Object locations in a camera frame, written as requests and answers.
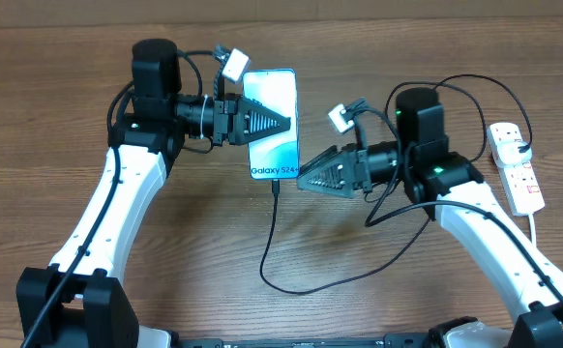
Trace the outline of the blue Galaxy smartphone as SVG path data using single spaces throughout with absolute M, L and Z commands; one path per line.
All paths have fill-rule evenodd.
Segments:
M 299 174 L 298 94 L 292 69 L 247 72 L 244 96 L 282 116 L 278 121 L 258 111 L 249 113 L 248 130 L 263 138 L 249 143 L 251 176 L 255 180 L 292 179 Z

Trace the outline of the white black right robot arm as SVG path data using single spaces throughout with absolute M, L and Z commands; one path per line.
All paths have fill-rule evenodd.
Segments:
M 514 328 L 489 328 L 462 317 L 431 328 L 425 347 L 563 347 L 563 272 L 539 251 L 500 207 L 480 171 L 449 149 L 444 108 L 436 90 L 417 87 L 396 97 L 391 142 L 368 144 L 357 118 L 364 100 L 329 114 L 356 142 L 332 146 L 300 169 L 299 189 L 352 197 L 377 184 L 404 183 L 409 210 L 422 209 L 467 250 L 499 293 Z

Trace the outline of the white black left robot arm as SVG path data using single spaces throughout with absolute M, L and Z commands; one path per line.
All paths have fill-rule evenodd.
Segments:
M 106 116 L 104 173 L 68 241 L 45 268 L 26 268 L 16 299 L 27 347 L 176 347 L 177 333 L 141 325 L 123 288 L 143 217 L 187 139 L 241 146 L 298 133 L 295 101 L 262 101 L 246 83 L 238 49 L 210 51 L 220 67 L 211 95 L 182 93 L 180 65 L 193 54 L 167 39 L 133 46 L 132 79 Z

